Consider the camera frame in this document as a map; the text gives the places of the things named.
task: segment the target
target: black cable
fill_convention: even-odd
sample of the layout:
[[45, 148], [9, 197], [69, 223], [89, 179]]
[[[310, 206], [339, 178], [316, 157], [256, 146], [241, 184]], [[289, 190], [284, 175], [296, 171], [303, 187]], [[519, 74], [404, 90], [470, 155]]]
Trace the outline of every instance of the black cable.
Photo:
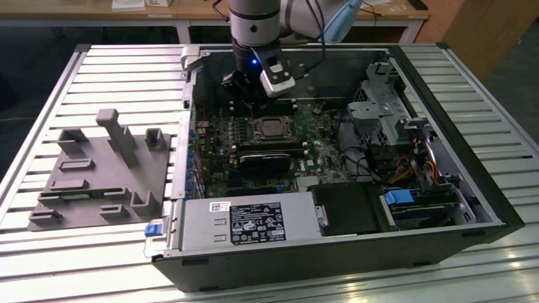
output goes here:
[[314, 3], [315, 3], [315, 5], [316, 5], [316, 9], [319, 10], [320, 20], [322, 20], [322, 21], [319, 20], [319, 17], [316, 17], [316, 13], [315, 13], [315, 11], [314, 11], [314, 8], [312, 8], [312, 5], [311, 5], [311, 1], [310, 1], [310, 0], [306, 0], [306, 4], [307, 4], [307, 7], [310, 8], [312, 18], [314, 18], [314, 20], [316, 21], [316, 25], [319, 26], [320, 34], [319, 34], [319, 37], [318, 37], [316, 39], [322, 39], [322, 57], [320, 57], [320, 59], [316, 61], [316, 63], [315, 63], [314, 65], [311, 65], [308, 68], [306, 68], [304, 74], [303, 74], [300, 77], [298, 77], [296, 80], [303, 79], [303, 78], [306, 77], [306, 74], [307, 74], [315, 67], [318, 67], [318, 66], [320, 65], [320, 63], [324, 61], [324, 59], [326, 59], [326, 36], [324, 36], [324, 33], [326, 33], [326, 18], [324, 18], [324, 16], [323, 16], [323, 11], [322, 11], [322, 7], [320, 7], [319, 0], [314, 0]]
[[342, 113], [340, 113], [340, 115], [339, 115], [339, 120], [336, 121], [336, 130], [335, 130], [335, 134], [336, 134], [336, 135], [335, 135], [336, 150], [343, 154], [344, 158], [346, 158], [350, 162], [352, 162], [352, 163], [355, 164], [355, 168], [356, 168], [356, 173], [358, 173], [358, 175], [359, 175], [359, 168], [362, 168], [362, 169], [368, 173], [368, 175], [372, 177], [372, 179], [374, 179], [375, 182], [378, 182], [378, 183], [380, 183], [380, 184], [384, 184], [384, 185], [388, 185], [390, 183], [387, 183], [387, 181], [386, 181], [367, 166], [364, 166], [363, 164], [360, 164], [360, 160], [362, 160], [362, 159], [359, 159], [358, 161], [355, 161], [355, 160], [344, 153], [344, 151], [347, 151], [347, 150], [350, 150], [350, 149], [352, 149], [352, 148], [355, 148], [356, 150], [359, 150], [359, 151], [362, 151], [362, 152], [367, 151], [367, 149], [363, 148], [363, 147], [360, 147], [360, 146], [351, 146], [351, 147], [347, 147], [347, 148], [344, 148], [344, 149], [340, 148], [340, 144], [339, 144], [339, 130], [340, 130], [340, 123], [342, 123], [342, 119], [343, 119], [344, 114], [346, 114], [346, 111], [344, 111], [344, 109], [343, 109], [343, 110], [342, 110]]
[[370, 41], [370, 42], [374, 42], [374, 29], [375, 29], [376, 23], [378, 23], [376, 16], [382, 16], [382, 14], [379, 14], [374, 11], [374, 7], [372, 7], [372, 5], [370, 5], [370, 3], [367, 3], [367, 2], [363, 2], [363, 3], [367, 4], [368, 6], [371, 6], [371, 11], [367, 11], [367, 12], [370, 12], [374, 15], [374, 26], [372, 26], [371, 41]]
[[216, 12], [216, 14], [221, 17], [221, 19], [228, 23], [229, 22], [229, 18], [220, 12], [220, 10], [217, 9], [217, 5], [219, 3], [221, 3], [223, 0], [216, 0], [216, 2], [213, 2], [213, 4], [211, 5], [211, 8], [213, 9], [213, 11]]

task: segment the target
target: warning label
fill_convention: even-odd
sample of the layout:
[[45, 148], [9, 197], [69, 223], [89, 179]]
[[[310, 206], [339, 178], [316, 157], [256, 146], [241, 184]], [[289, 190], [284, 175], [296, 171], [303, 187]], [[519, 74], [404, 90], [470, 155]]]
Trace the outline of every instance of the warning label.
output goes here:
[[233, 245], [287, 240], [280, 203], [229, 207]]

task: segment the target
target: wooden table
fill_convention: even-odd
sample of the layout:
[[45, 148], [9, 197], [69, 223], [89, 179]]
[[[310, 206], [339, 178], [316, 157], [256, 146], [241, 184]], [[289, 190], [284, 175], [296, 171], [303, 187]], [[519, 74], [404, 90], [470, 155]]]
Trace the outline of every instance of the wooden table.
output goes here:
[[[192, 26], [228, 26], [215, 14], [213, 0], [173, 0], [167, 8], [148, 6], [144, 11], [115, 13], [112, 0], [0, 0], [0, 26], [4, 27], [147, 27], [177, 29], [179, 41], [191, 43]], [[228, 0], [219, 5], [228, 14]], [[407, 0], [374, 7], [382, 16], [360, 11], [355, 27], [403, 27], [400, 43], [412, 43], [428, 11], [418, 11]]]
[[115, 13], [112, 0], [0, 0], [0, 26], [175, 27], [177, 5]]
[[[191, 43], [189, 27], [227, 26], [227, 23], [215, 14], [211, 4], [213, 0], [180, 0], [177, 7], [177, 36], [183, 44]], [[228, 15], [228, 0], [219, 4], [219, 10]], [[414, 43], [424, 20], [431, 16], [428, 11], [416, 10], [408, 0], [394, 0], [391, 4], [374, 6], [374, 11], [382, 16], [375, 16], [367, 11], [360, 11], [355, 27], [404, 27], [399, 43]]]

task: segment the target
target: aluminum extrusion table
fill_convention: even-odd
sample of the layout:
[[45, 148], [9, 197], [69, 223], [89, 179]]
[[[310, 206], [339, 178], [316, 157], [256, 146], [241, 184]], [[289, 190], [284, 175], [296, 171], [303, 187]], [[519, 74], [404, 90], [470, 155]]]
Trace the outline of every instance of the aluminum extrusion table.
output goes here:
[[[196, 294], [183, 294], [149, 264], [143, 253], [143, 223], [27, 232], [29, 212], [60, 153], [55, 141], [63, 128], [77, 127], [87, 136], [104, 136], [95, 114], [100, 108], [113, 107], [121, 113], [120, 124], [128, 125], [133, 134], [148, 126], [171, 135], [177, 132], [187, 75], [179, 63], [181, 45], [93, 45], [73, 53], [0, 184], [0, 300], [536, 300], [539, 147], [451, 50], [434, 44], [406, 46], [403, 50], [527, 223], [522, 230], [432, 266]], [[173, 154], [165, 199], [171, 195]]]

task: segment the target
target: yellow wire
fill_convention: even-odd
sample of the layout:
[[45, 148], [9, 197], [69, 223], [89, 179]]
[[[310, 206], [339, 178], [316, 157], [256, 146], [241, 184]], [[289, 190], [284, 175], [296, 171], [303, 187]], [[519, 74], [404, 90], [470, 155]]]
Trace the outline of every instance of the yellow wire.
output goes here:
[[438, 183], [438, 176], [436, 176], [436, 170], [435, 170], [435, 165], [431, 161], [426, 161], [426, 163], [428, 163], [428, 165], [431, 166], [432, 169], [432, 179], [434, 181]]

